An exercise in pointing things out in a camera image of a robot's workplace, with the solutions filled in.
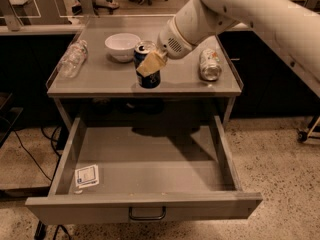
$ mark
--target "open drawer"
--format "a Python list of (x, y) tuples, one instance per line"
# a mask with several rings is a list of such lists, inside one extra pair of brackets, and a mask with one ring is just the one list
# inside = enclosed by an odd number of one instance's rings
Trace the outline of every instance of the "open drawer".
[[(161, 113), (75, 119), (47, 197), (26, 206), (44, 224), (245, 219), (262, 201), (244, 193), (212, 101), (171, 100)], [(100, 183), (75, 187), (97, 164)]]

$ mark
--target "terrazzo floor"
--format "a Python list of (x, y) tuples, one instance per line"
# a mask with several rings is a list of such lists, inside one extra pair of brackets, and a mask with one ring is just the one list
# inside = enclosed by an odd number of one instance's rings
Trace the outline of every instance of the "terrazzo floor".
[[(187, 0), (154, 0), (139, 6), (117, 0), (115, 14), (174, 13)], [(65, 225), (72, 239), (320, 239), (320, 140), (297, 142), (297, 128), (310, 117), (231, 119), (226, 135), (246, 192), (261, 192), (263, 202), (248, 220), (192, 221), (101, 225)], [(54, 127), (45, 128), (51, 135)], [(25, 148), (51, 178), (57, 156), (41, 129), (17, 131)], [(46, 187), (47, 179), (11, 133), (0, 149), (0, 189)], [(38, 219), (24, 206), (25, 198), (0, 197), (0, 239), (33, 239)], [(53, 239), (49, 225), (45, 239)], [(59, 230), (56, 239), (68, 239)]]

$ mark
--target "white bowl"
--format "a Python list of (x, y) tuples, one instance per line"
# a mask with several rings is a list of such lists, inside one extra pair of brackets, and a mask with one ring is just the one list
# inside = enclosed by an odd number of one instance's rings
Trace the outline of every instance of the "white bowl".
[(130, 33), (120, 33), (108, 37), (105, 41), (107, 52), (120, 62), (129, 62), (133, 59), (133, 51), (140, 37)]

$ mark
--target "clear water bottle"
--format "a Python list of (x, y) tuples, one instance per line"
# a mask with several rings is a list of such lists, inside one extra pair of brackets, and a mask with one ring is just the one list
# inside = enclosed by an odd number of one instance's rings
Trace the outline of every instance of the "clear water bottle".
[(79, 40), (70, 45), (60, 60), (59, 74), (64, 78), (75, 77), (88, 56), (87, 42)]
[(222, 69), (217, 53), (212, 49), (205, 49), (200, 54), (200, 75), (203, 80), (216, 81)]

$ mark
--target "soda can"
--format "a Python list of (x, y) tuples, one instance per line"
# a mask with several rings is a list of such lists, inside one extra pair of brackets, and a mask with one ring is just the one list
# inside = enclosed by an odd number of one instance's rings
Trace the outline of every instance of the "soda can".
[(147, 76), (143, 77), (138, 71), (140, 63), (146, 58), (149, 52), (157, 49), (157, 46), (152, 41), (140, 41), (136, 44), (133, 55), (133, 62), (136, 68), (136, 74), (138, 78), (139, 85), (143, 88), (155, 88), (160, 84), (160, 70)]
[(212, 49), (205, 49), (200, 54), (200, 76), (206, 81), (216, 81), (222, 72), (217, 53)]

